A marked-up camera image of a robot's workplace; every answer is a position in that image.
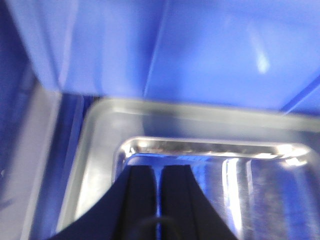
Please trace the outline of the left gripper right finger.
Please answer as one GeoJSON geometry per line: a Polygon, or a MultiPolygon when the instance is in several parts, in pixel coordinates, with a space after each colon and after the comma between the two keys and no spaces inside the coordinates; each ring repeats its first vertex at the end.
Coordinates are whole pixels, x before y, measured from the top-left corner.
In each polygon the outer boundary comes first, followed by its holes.
{"type": "Polygon", "coordinates": [[[198,185],[189,165],[168,165],[161,173],[162,240],[236,240],[198,185]]]}

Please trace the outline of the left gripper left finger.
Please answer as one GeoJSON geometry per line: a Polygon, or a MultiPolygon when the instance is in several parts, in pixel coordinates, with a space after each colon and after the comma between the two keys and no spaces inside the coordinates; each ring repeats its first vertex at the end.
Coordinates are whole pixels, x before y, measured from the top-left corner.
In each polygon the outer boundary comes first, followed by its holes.
{"type": "Polygon", "coordinates": [[[154,171],[147,165],[129,165],[92,208],[52,239],[152,240],[155,229],[142,222],[155,215],[154,171]]]}

